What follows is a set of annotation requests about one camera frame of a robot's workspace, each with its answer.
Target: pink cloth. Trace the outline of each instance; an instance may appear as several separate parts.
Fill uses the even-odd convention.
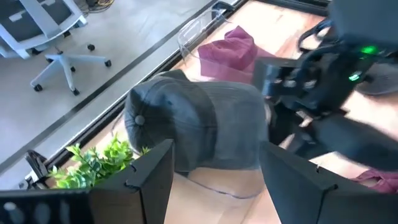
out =
[[[398,172],[383,172],[375,169],[369,169],[353,179],[355,182],[363,182],[364,180],[377,179],[371,189],[382,193],[395,194],[398,193]]]
[[[202,76],[241,83],[251,83],[256,58],[273,57],[240,26],[227,32],[224,40],[200,46],[198,53]]]

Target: chair base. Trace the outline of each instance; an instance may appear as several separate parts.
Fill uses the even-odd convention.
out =
[[[79,95],[79,91],[76,89],[73,83],[72,73],[76,71],[73,66],[77,62],[99,62],[103,63],[106,67],[112,66],[110,60],[105,57],[92,56],[92,55],[69,55],[69,54],[58,54],[58,55],[46,55],[45,58],[50,64],[37,75],[30,83],[35,91],[42,91],[43,88],[41,83],[44,82],[50,76],[56,74],[62,67],[65,77],[67,78],[69,89],[74,95]]]

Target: gray baseball cap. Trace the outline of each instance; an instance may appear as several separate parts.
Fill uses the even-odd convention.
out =
[[[260,143],[268,140],[264,99],[254,86],[191,82],[181,70],[134,86],[124,120],[138,151],[174,139],[180,172],[258,169]]]

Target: green led light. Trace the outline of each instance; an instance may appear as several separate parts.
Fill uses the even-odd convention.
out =
[[[361,49],[361,52],[364,54],[376,54],[378,50],[375,46],[366,46]]]
[[[348,79],[349,79],[350,81],[355,81],[355,80],[359,79],[359,75],[358,75],[358,74],[354,74],[354,75],[348,77]]]

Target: cap button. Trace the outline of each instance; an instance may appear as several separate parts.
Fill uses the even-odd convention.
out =
[[[145,123],[145,118],[142,115],[137,115],[134,121],[137,125],[142,126]]]

